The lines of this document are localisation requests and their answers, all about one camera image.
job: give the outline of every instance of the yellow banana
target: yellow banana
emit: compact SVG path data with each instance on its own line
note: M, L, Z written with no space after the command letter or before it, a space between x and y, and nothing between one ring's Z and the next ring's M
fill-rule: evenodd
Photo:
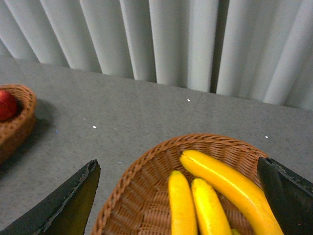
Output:
M172 235L197 235L197 219L191 190L185 176L172 171L168 182Z
M247 218L256 235L283 235L263 191L246 176L196 150L184 151L180 162L228 198Z
M233 235L242 235L237 229L232 229L231 232Z
M205 180L196 178L191 184L201 235L232 235L220 200Z

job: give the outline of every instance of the brown wicker basket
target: brown wicker basket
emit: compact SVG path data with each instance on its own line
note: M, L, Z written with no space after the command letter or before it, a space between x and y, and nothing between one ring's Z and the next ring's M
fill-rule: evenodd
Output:
M259 157L267 155L252 145L213 134L172 138L150 149L123 174L100 211L92 235L169 235L171 213L167 183L172 170L180 170L189 182L194 178L179 161L182 151L195 149L228 164L260 187L256 175ZM231 228L254 234L239 210L219 195Z
M0 90L9 91L19 104L18 113L6 121L0 121L0 164L7 160L32 132L36 118L36 96L26 86L8 84Z

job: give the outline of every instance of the curtain fold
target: curtain fold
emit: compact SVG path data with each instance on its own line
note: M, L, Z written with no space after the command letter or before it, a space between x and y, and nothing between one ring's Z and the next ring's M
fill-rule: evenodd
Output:
M313 110L312 0L0 0L0 55Z

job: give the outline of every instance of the wicker basket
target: wicker basket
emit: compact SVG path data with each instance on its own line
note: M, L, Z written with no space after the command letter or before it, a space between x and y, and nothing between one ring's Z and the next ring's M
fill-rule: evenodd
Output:
M6 121L0 121L0 164L7 160L32 132L36 118L36 96L26 86L9 84L0 86L9 91L19 104L18 113Z
M165 141L147 151L123 174L100 211L92 235L170 235L171 213L167 183L172 170L180 170L189 182L179 157L195 149L228 164L260 187L256 176L259 157L267 155L248 143L213 134L191 134ZM231 228L254 234L239 210L219 195Z

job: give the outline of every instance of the gray table surface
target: gray table surface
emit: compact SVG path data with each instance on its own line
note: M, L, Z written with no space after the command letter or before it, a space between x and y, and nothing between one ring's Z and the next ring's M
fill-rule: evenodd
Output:
M0 230L97 159L101 177L89 234L130 164L189 133L246 141L313 181L312 111L0 57L0 84L9 83L35 92L38 122L0 166Z

